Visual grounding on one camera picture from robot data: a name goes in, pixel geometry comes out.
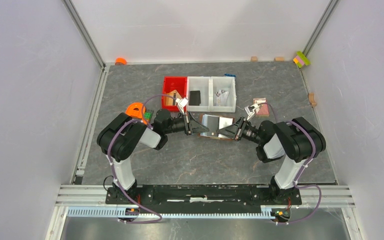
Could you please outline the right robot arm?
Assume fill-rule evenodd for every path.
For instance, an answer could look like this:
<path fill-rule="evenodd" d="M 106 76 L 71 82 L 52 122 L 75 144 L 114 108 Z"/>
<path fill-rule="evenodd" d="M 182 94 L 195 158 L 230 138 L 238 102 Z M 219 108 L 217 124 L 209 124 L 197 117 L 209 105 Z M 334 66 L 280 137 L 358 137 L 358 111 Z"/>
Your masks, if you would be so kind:
<path fill-rule="evenodd" d="M 259 127 L 241 117 L 217 133 L 235 141 L 246 139 L 256 143 L 257 158 L 263 163 L 283 161 L 268 191 L 275 204 L 289 198 L 289 190 L 296 188 L 304 169 L 327 147 L 323 134 L 304 117 L 278 123 L 264 120 Z"/>

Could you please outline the dark grey credit card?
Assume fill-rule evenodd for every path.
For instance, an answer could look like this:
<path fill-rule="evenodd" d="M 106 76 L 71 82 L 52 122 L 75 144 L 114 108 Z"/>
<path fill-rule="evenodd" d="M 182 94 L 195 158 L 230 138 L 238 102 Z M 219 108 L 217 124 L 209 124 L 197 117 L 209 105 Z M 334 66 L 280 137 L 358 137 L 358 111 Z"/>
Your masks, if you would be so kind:
<path fill-rule="evenodd" d="M 206 126 L 209 131 L 206 133 L 207 137 L 218 137 L 217 130 L 219 129 L 220 117 L 215 115 L 208 115 L 206 117 Z"/>

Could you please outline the brown leather card holder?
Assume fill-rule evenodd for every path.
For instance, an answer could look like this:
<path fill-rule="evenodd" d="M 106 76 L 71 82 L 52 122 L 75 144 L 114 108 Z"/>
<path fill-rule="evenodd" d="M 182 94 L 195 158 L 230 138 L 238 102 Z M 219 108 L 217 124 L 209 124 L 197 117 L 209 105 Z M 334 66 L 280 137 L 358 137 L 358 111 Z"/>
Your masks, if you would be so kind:
<path fill-rule="evenodd" d="M 209 131 L 199 133 L 199 137 L 218 139 L 218 140 L 230 140 L 227 136 L 218 133 L 218 130 L 232 125 L 235 121 L 234 117 L 227 117 L 213 114 L 202 114 L 200 116 L 200 123 L 207 127 Z"/>

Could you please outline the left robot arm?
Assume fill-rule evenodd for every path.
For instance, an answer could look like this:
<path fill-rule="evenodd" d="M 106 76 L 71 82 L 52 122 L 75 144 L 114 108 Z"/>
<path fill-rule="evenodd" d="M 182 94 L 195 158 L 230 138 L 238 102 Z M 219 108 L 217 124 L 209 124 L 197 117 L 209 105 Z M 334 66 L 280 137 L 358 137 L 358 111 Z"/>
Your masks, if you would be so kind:
<path fill-rule="evenodd" d="M 209 131 L 190 112 L 172 117 L 167 109 L 160 109 L 151 127 L 122 112 L 99 133 L 96 142 L 109 161 L 113 182 L 119 188 L 117 196 L 125 204 L 131 204 L 137 198 L 131 155 L 138 144 L 160 150 L 168 142 L 168 134 L 183 132 L 190 136 Z"/>

